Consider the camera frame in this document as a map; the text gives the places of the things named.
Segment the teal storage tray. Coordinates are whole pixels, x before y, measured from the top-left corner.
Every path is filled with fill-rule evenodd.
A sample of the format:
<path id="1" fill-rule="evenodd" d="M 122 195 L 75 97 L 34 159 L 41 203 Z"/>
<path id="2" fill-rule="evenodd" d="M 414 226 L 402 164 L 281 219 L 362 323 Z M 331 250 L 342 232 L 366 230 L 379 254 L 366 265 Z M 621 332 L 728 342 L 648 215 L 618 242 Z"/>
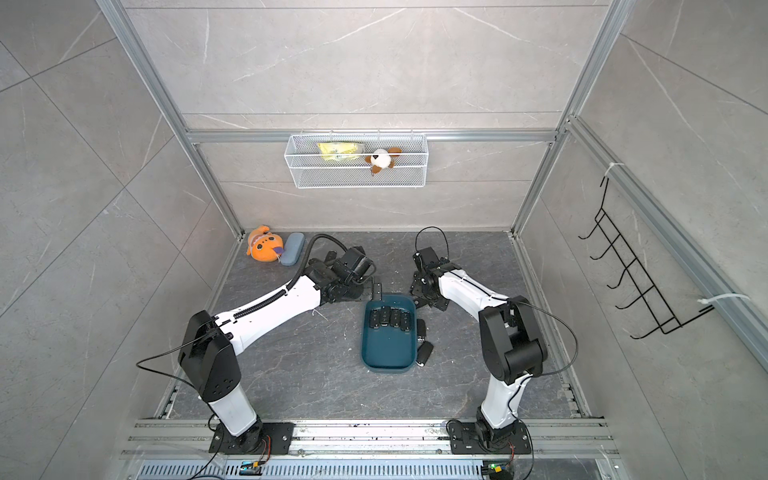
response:
<path id="1" fill-rule="evenodd" d="M 411 330 L 380 326 L 371 329 L 368 319 L 372 309 L 390 307 L 408 311 L 412 316 Z M 417 356 L 416 306 L 410 296 L 383 293 L 382 301 L 366 303 L 362 330 L 361 360 L 365 367 L 375 373 L 400 374 L 407 372 L 416 363 Z"/>

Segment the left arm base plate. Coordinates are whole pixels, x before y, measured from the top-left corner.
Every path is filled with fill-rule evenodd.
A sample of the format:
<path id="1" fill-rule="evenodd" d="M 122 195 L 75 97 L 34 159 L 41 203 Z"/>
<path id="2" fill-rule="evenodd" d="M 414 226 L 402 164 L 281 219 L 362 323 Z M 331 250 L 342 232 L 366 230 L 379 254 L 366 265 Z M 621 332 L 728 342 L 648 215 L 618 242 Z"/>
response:
<path id="1" fill-rule="evenodd" d="M 210 453 L 224 455 L 287 455 L 295 424 L 258 421 L 240 436 L 233 436 L 223 424 L 216 427 Z"/>

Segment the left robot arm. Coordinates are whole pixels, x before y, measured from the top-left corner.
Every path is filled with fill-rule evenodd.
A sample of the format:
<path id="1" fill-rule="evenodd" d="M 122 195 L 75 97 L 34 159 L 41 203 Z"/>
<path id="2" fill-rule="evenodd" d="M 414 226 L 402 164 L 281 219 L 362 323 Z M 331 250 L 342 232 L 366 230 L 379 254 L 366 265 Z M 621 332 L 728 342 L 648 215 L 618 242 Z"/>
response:
<path id="1" fill-rule="evenodd" d="M 260 418 L 241 385 L 238 356 L 267 333 L 305 312 L 360 298 L 376 271 L 361 246 L 316 234 L 292 278 L 276 290 L 216 315 L 194 314 L 178 363 L 200 399 L 234 438 L 258 429 Z"/>

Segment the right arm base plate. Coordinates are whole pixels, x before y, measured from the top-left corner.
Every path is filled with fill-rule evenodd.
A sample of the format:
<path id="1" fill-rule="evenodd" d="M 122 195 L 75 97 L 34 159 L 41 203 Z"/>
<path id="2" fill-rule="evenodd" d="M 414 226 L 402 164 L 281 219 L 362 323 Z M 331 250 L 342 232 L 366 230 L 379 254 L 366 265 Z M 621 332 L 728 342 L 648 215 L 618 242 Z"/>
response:
<path id="1" fill-rule="evenodd" d="M 445 427 L 454 455 L 526 455 L 532 452 L 530 435 L 521 421 L 501 429 L 492 429 L 484 421 L 462 422 L 450 419 Z"/>

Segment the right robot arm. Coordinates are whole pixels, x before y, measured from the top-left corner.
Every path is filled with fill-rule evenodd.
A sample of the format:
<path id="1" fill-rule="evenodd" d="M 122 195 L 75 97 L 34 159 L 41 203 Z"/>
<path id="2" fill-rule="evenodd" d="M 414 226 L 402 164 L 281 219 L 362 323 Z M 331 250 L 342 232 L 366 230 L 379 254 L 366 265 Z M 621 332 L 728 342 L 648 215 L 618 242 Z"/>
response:
<path id="1" fill-rule="evenodd" d="M 482 285 L 433 248 L 413 255 L 416 272 L 410 293 L 417 306 L 445 311 L 455 304 L 479 327 L 490 380 L 475 422 L 485 449 L 522 432 L 518 406 L 528 382 L 544 375 L 548 350 L 533 307 L 523 296 L 510 298 Z"/>

